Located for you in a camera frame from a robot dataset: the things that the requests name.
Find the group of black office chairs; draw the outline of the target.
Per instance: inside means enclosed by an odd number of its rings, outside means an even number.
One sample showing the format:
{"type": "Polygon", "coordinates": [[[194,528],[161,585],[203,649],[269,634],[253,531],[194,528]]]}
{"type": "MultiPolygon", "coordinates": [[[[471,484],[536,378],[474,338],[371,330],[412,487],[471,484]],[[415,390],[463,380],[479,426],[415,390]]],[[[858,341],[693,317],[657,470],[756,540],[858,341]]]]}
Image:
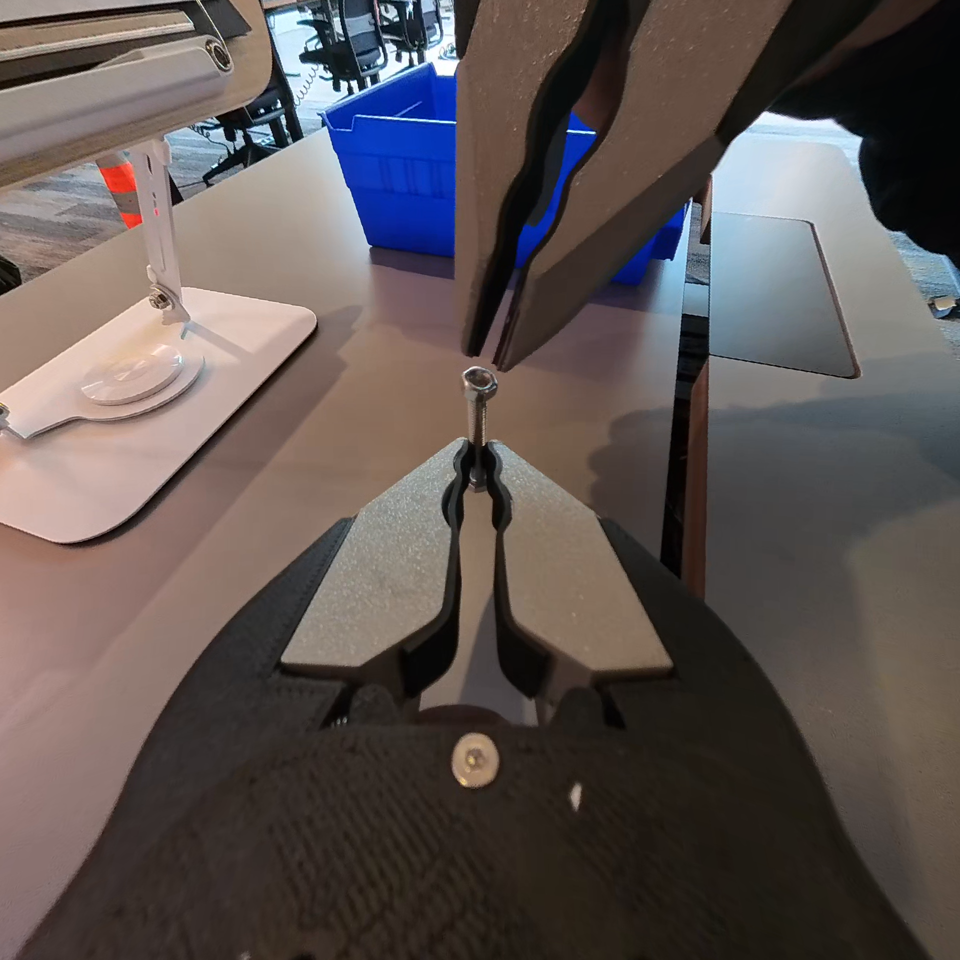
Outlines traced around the group of black office chairs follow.
{"type": "Polygon", "coordinates": [[[192,126],[211,140],[222,135],[226,152],[201,178],[204,187],[235,169],[247,169],[304,137],[298,113],[311,88],[330,84],[334,94],[354,95],[380,83],[392,61],[402,67],[424,64],[433,49],[453,41],[453,2],[319,1],[262,2],[267,19],[297,12],[296,26],[308,30],[299,62],[302,85],[282,66],[276,40],[270,40],[271,71],[263,92],[245,106],[192,126]]]}

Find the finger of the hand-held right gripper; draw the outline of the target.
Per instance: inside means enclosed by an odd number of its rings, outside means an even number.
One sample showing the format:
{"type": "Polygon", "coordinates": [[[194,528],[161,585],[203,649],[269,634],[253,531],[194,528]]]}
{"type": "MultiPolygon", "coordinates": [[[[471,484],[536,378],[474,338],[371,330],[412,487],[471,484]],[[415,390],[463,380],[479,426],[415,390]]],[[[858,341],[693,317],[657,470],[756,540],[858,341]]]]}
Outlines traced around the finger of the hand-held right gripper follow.
{"type": "Polygon", "coordinates": [[[517,283],[495,366],[533,354],[704,184],[716,134],[790,3],[650,2],[611,123],[517,283]]]}
{"type": "Polygon", "coordinates": [[[596,3],[455,2],[454,302],[479,356],[545,188],[548,149],[596,52],[596,3]]]}

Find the person's right forearm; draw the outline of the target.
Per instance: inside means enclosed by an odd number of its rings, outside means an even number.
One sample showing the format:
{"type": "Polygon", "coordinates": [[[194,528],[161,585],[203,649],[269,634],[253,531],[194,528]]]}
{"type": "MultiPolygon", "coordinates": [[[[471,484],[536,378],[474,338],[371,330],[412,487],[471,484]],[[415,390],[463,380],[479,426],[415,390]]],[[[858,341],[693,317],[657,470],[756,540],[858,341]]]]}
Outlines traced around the person's right forearm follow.
{"type": "Polygon", "coordinates": [[[860,138],[870,207],[959,264],[959,3],[881,2],[769,106],[860,138]]]}

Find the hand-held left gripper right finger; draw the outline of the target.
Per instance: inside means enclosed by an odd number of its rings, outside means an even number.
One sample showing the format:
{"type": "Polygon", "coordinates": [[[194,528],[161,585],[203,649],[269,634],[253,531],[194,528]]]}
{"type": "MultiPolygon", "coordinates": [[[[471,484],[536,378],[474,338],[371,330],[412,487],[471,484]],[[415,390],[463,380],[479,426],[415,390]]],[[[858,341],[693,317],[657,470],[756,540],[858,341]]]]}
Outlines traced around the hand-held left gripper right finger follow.
{"type": "Polygon", "coordinates": [[[542,722],[571,690],[668,678],[674,661],[601,518],[504,442],[484,453],[495,535],[491,709],[542,722]]]}

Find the silver bolt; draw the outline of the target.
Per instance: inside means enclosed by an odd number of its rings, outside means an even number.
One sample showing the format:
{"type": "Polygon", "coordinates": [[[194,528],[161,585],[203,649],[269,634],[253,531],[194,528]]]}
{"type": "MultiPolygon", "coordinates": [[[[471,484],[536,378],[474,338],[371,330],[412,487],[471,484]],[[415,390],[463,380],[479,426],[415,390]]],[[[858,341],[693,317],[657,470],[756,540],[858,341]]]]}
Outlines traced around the silver bolt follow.
{"type": "Polygon", "coordinates": [[[469,486],[476,493],[486,491],[487,472],[484,462],[488,442],[488,401],[482,392],[468,390],[465,394],[467,408],[468,439],[471,450],[469,486]]]}

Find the orange traffic cone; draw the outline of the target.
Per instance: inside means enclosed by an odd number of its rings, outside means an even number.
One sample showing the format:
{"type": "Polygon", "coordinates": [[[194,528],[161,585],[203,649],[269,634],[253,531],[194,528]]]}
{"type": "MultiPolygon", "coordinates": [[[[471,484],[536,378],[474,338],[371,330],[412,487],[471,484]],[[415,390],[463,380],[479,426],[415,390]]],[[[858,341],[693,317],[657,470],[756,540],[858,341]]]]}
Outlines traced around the orange traffic cone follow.
{"type": "Polygon", "coordinates": [[[141,225],[136,173],[126,153],[114,150],[97,157],[95,163],[125,226],[131,230],[141,225]]]}

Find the grey desk hatch cover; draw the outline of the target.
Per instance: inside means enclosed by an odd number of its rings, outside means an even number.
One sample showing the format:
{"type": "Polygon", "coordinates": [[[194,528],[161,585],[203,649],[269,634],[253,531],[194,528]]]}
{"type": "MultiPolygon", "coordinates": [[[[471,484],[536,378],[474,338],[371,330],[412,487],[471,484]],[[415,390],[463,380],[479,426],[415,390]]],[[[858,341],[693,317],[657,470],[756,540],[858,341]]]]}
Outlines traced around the grey desk hatch cover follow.
{"type": "Polygon", "coordinates": [[[833,378],[860,377],[813,222],[716,212],[710,249],[712,356],[833,378]]]}

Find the blue plastic bin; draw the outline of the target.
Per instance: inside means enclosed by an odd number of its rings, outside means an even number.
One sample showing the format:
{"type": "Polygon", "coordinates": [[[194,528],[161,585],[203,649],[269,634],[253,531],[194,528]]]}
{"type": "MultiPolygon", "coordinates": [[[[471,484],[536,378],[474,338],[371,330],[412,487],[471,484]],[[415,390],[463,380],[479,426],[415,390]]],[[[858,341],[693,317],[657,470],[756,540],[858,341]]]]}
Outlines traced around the blue plastic bin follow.
{"type": "Polygon", "coordinates": [[[368,245],[453,257],[456,100],[427,63],[323,112],[368,245]]]}

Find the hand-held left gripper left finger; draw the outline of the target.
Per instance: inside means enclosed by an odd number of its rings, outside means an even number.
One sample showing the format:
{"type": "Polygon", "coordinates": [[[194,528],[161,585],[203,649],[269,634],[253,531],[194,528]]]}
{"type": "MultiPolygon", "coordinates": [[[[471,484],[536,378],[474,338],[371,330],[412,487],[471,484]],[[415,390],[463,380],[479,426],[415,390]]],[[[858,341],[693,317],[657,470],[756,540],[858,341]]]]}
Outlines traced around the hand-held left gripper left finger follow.
{"type": "Polygon", "coordinates": [[[418,710],[458,649],[473,462],[456,438],[359,510],[280,657],[285,674],[376,685],[403,714],[418,710]]]}

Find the white desk stand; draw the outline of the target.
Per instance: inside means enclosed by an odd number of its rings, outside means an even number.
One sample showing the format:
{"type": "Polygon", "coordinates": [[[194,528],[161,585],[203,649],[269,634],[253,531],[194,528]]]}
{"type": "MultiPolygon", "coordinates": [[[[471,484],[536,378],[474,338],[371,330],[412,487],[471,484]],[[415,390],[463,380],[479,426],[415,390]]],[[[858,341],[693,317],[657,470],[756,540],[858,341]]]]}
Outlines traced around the white desk stand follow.
{"type": "Polygon", "coordinates": [[[132,518],[318,326],[304,306],[184,286],[170,145],[121,152],[148,293],[2,390],[2,525],[57,545],[132,518]]]}

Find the person's right hand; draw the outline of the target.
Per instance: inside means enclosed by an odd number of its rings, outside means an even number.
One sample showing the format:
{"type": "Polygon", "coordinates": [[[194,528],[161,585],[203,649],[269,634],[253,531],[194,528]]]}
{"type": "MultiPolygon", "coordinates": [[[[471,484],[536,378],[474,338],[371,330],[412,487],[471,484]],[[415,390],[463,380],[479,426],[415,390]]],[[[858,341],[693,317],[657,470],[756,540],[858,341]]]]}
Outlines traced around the person's right hand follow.
{"type": "Polygon", "coordinates": [[[628,47],[618,43],[606,45],[572,108],[572,114],[598,134],[606,131],[618,110],[628,61],[628,47]]]}

